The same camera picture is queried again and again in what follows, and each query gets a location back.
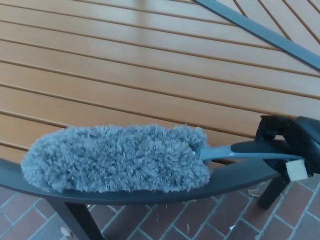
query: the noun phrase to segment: brick paving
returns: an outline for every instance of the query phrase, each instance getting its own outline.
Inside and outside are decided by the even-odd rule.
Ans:
[[[315,240],[319,188],[320,177],[292,183],[267,211],[246,189],[190,202],[88,208],[110,240]],[[60,227],[66,224],[45,199],[0,187],[0,240],[78,240]]]

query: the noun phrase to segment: microfiber duster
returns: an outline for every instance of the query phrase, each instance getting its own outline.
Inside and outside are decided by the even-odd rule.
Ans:
[[[39,138],[21,168],[45,191],[188,191],[210,180],[193,151],[206,145],[203,130],[188,126],[71,127]]]

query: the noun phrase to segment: dark gray table rim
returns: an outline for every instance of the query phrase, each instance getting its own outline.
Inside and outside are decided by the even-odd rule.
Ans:
[[[247,32],[265,40],[266,42],[284,50],[286,53],[308,64],[316,70],[320,70],[320,56],[304,48],[303,46],[287,39],[284,36],[268,29],[267,27],[243,16],[239,12],[225,6],[217,0],[195,0],[198,4],[211,12],[227,19],[243,28]]]
[[[105,193],[68,191],[58,193],[45,192],[28,184],[19,164],[0,158],[0,186],[41,198],[55,198],[63,202],[79,204],[142,205],[181,202],[221,195],[279,176],[280,174],[262,159],[251,159],[215,168],[210,183],[192,191],[169,193],[147,190]]]

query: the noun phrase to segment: wooden slat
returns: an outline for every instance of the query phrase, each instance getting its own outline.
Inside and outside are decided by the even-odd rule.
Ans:
[[[180,3],[186,3],[186,4],[196,4],[194,0],[168,0],[173,2],[180,2]]]
[[[224,164],[221,164],[221,163],[218,163],[218,162],[213,162],[213,161],[211,161],[210,163],[209,163],[209,168],[210,169],[216,169],[216,168],[221,168],[221,167],[223,167],[224,166]]]
[[[237,5],[235,4],[234,0],[217,0],[218,2],[226,5],[228,8],[231,8],[232,10],[235,10],[236,12],[241,13]]]
[[[256,47],[248,48],[247,46],[228,44],[226,42],[212,41],[203,38],[194,38],[124,25],[115,25],[107,22],[74,18],[71,16],[61,16],[15,7],[0,7],[0,19],[18,24],[26,24],[45,29],[75,33],[194,56],[222,59],[236,63],[241,62],[254,66],[266,66],[267,68],[289,68],[293,72],[300,70],[300,72],[316,73],[316,71],[310,67],[293,59],[283,52],[268,51]],[[1,25],[3,26],[2,28],[6,28],[3,33],[6,31],[13,31],[13,29],[10,29],[10,25],[8,25],[8,23],[2,23]],[[25,28],[25,26],[14,26],[14,28],[22,29]]]
[[[320,0],[308,0],[308,2],[320,13]]]
[[[320,99],[318,77],[222,61],[214,61],[213,64],[205,68],[201,65],[201,59],[204,58],[199,58],[199,63],[195,63],[199,66],[191,66],[188,63],[184,65],[183,62],[177,62],[177,65],[180,64],[186,69],[190,67],[190,73],[195,71],[209,79],[219,79],[223,82],[273,89]],[[169,80],[190,79],[183,75],[163,73],[147,68],[5,41],[0,41],[0,61],[126,86],[137,84],[144,79],[154,78],[157,79],[155,83],[161,85],[163,78],[160,76],[165,76]]]
[[[6,63],[0,63],[0,73],[2,86],[61,96],[74,101],[86,101],[96,105],[107,104],[104,89],[108,86],[102,82]],[[131,85],[135,87],[152,92],[158,91],[265,114],[302,115],[320,119],[319,111],[314,110],[320,108],[319,100],[201,78],[174,74],[169,77],[169,73],[166,72],[157,73],[151,78],[147,75],[141,78],[137,76],[137,80],[129,78],[128,81],[131,81]]]
[[[261,0],[261,3],[291,40],[320,55],[320,44],[283,1]]]
[[[41,136],[59,127],[0,114],[0,143],[27,150]]]
[[[0,158],[2,159],[20,164],[25,158],[25,154],[26,151],[0,145]]]
[[[260,122],[261,114],[256,112],[132,88],[106,85],[102,92],[104,96],[101,95],[100,100],[110,109],[244,137],[253,137]],[[107,111],[96,106],[6,87],[0,87],[0,99],[0,111],[37,118],[45,123],[110,124]]]
[[[241,28],[225,24],[197,21],[71,0],[28,0],[26,2],[20,0],[0,0],[0,4],[107,21],[198,38],[219,38],[225,39],[226,41],[238,41],[255,46],[271,47],[270,44],[260,40]]]
[[[283,32],[272,20],[258,0],[235,0],[245,15],[266,28],[284,36]]]
[[[207,45],[197,45],[197,38],[185,38],[190,39],[191,42],[193,41],[195,47],[191,47],[192,43],[185,45],[179,44],[182,43],[182,41],[170,41],[170,38],[158,38],[158,43],[162,42],[163,47],[165,47],[166,41],[169,40],[171,45],[177,46],[178,49],[181,49],[182,53],[191,50],[196,53],[196,55],[204,55],[204,57],[215,58],[218,60],[226,60],[228,62],[319,76],[319,73],[316,70],[281,51],[235,45],[225,42],[213,42],[206,39],[202,40],[209,41]],[[194,65],[195,62],[199,62],[199,58],[194,56],[165,52],[157,49],[148,49],[119,42],[94,39],[91,37],[78,36],[64,32],[56,32],[6,22],[0,22],[0,39],[147,68],[159,68],[161,70],[169,70],[172,72],[175,72],[176,70],[168,69],[167,66],[163,66],[164,64],[157,62],[157,60],[161,58],[167,59],[166,65],[168,66],[174,66],[175,62],[188,63],[190,65]],[[204,66],[214,64],[212,60],[209,59],[201,59],[201,61]]]
[[[306,29],[320,43],[320,13],[306,0],[286,0],[291,11],[299,18]]]
[[[16,146],[28,150],[28,148],[44,134],[52,133],[59,130],[59,127],[42,124],[39,122],[29,121],[21,118],[16,118],[7,115],[0,114],[0,143]],[[152,124],[159,123],[160,125],[165,124],[165,127],[172,128],[177,124],[170,122],[158,122],[156,119],[144,118],[142,121],[126,121],[126,125],[131,124]],[[211,130],[205,130],[208,135],[208,143],[212,146],[216,145],[229,145],[237,142],[247,141],[248,138],[230,135],[222,132],[216,132]]]
[[[213,14],[198,4],[183,4],[170,0],[78,0],[92,4],[138,10],[147,13],[162,14],[180,18],[189,18],[213,23],[232,25],[231,22]]]

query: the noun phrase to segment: metal table leg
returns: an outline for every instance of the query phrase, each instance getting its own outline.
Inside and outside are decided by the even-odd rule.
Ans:
[[[79,240],[106,240],[85,204],[69,203],[54,198],[46,200]]]
[[[288,186],[289,182],[282,176],[278,176],[271,180],[268,187],[264,190],[260,196],[257,204],[263,209],[267,210],[282,191]]]

